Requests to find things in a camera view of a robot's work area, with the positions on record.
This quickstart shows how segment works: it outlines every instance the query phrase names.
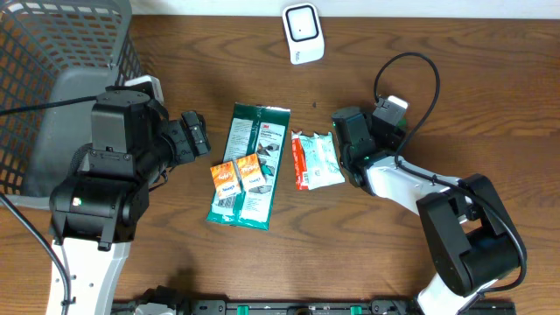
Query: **wire mesh basket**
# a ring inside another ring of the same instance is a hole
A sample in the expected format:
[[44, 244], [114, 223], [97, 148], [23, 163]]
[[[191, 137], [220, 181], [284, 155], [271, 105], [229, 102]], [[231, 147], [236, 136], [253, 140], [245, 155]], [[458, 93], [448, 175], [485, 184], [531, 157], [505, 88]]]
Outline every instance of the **wire mesh basket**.
[[[98, 95], [140, 76], [130, 20], [124, 1], [0, 4], [0, 109]], [[0, 191], [48, 197], [91, 142], [93, 104], [0, 117]]]

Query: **white sensor device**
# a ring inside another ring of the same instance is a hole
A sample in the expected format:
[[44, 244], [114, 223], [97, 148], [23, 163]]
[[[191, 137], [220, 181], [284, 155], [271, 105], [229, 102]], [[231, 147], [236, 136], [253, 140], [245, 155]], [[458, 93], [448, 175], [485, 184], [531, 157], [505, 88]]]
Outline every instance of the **white sensor device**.
[[325, 38], [317, 8], [311, 3], [295, 4], [283, 10], [283, 28], [294, 65], [320, 60], [325, 54]]

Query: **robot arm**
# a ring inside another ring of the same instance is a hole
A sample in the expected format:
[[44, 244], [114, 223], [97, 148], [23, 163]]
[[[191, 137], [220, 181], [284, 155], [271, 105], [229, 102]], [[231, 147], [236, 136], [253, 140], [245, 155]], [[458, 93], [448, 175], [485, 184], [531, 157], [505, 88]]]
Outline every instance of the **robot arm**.
[[[454, 184], [486, 200], [511, 227], [524, 257], [527, 253], [488, 178], [479, 174], [465, 179], [443, 177], [402, 157], [396, 165], [392, 152], [404, 139], [399, 122], [407, 107], [407, 102], [390, 96], [380, 99], [373, 113], [359, 108], [334, 113], [341, 162], [353, 185], [420, 216], [437, 275], [416, 301], [426, 315], [454, 315], [468, 307], [477, 292], [520, 266], [520, 261], [514, 242], [488, 209], [438, 182]], [[460, 224], [477, 220], [481, 227], [465, 234]]]
[[[76, 152], [50, 198], [52, 248], [72, 279], [70, 315], [110, 313], [150, 186], [167, 181], [167, 168], [210, 151], [202, 116], [185, 112], [170, 121], [159, 80], [150, 76], [108, 87], [91, 116], [92, 143]], [[53, 266], [47, 314], [61, 312], [60, 280]]]

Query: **wooden table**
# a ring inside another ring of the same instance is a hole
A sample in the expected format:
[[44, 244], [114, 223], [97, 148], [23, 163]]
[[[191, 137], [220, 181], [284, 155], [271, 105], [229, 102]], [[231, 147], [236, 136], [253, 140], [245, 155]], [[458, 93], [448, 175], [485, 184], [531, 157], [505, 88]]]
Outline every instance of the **wooden table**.
[[[284, 146], [268, 232], [206, 222], [236, 101], [291, 109], [290, 128], [332, 131], [331, 113], [373, 108], [381, 65], [406, 51], [428, 54], [441, 73], [436, 109], [404, 152], [446, 175], [487, 175], [528, 248], [528, 276], [511, 298], [520, 314], [560, 307], [560, 24], [555, 21], [323, 18], [325, 57], [293, 66], [278, 17], [134, 17], [131, 34], [171, 117], [204, 115], [210, 156], [179, 167], [150, 196], [116, 297], [159, 284], [239, 299], [412, 296], [434, 268], [420, 220], [350, 184], [299, 192]], [[416, 123], [430, 103], [433, 74], [403, 59], [381, 91], [410, 102]], [[49, 213], [24, 211], [46, 234]], [[51, 264], [0, 211], [0, 313], [43, 314]]]

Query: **teal package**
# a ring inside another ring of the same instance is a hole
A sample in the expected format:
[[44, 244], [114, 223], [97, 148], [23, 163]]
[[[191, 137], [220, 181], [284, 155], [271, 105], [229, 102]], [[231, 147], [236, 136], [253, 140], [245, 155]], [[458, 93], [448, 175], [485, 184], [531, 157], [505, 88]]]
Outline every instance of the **teal package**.
[[222, 200], [214, 193], [207, 221], [269, 229], [289, 121], [289, 109], [235, 104], [223, 161], [256, 153], [266, 183]]

